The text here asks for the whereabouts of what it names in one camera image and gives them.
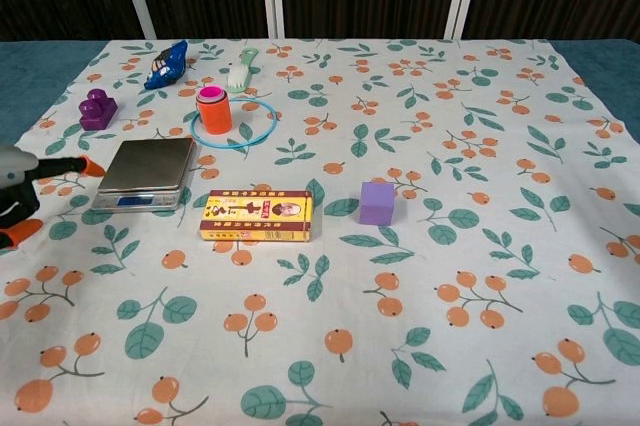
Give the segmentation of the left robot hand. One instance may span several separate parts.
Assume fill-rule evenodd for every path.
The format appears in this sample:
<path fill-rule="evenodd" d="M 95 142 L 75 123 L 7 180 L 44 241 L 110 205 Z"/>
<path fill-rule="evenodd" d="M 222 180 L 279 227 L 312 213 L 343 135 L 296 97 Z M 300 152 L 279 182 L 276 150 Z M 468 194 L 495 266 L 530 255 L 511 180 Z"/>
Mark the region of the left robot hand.
<path fill-rule="evenodd" d="M 42 227 L 31 218 L 40 207 L 33 183 L 69 172 L 105 175 L 87 156 L 39 159 L 17 146 L 1 146 L 1 249 L 16 249 Z"/>

